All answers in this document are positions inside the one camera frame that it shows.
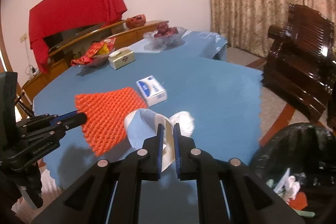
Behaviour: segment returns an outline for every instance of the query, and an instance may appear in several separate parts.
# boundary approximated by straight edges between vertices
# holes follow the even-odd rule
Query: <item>tissue box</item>
[[[168,99],[167,91],[153,77],[153,75],[136,82],[148,106],[155,105]]]
[[[131,50],[124,50],[116,56],[110,57],[109,62],[112,68],[119,69],[135,60],[134,52]]]

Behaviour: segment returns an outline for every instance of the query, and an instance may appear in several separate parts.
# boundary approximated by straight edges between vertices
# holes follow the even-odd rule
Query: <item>black garbage bag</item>
[[[336,223],[336,137],[324,127],[295,123],[280,130],[253,156],[251,170],[278,182],[287,168],[307,196],[306,223]]]

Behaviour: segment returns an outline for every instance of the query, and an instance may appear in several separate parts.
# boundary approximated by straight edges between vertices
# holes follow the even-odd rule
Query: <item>chair backrest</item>
[[[332,54],[334,23],[304,5],[289,5],[288,27],[295,48],[317,60]]]

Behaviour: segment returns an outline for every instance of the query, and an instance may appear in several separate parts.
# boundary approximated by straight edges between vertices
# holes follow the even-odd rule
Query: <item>bowl of fruit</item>
[[[143,35],[149,40],[145,45],[146,50],[170,50],[185,43],[182,36],[187,30],[182,27],[169,28],[168,22],[161,22],[154,32],[147,32]]]

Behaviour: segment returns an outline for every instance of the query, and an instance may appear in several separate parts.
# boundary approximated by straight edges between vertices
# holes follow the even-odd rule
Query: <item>blue label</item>
[[[139,81],[139,84],[140,84],[142,90],[145,92],[145,94],[148,97],[149,96],[149,88],[148,88],[148,86],[144,82],[141,82],[141,81]]]

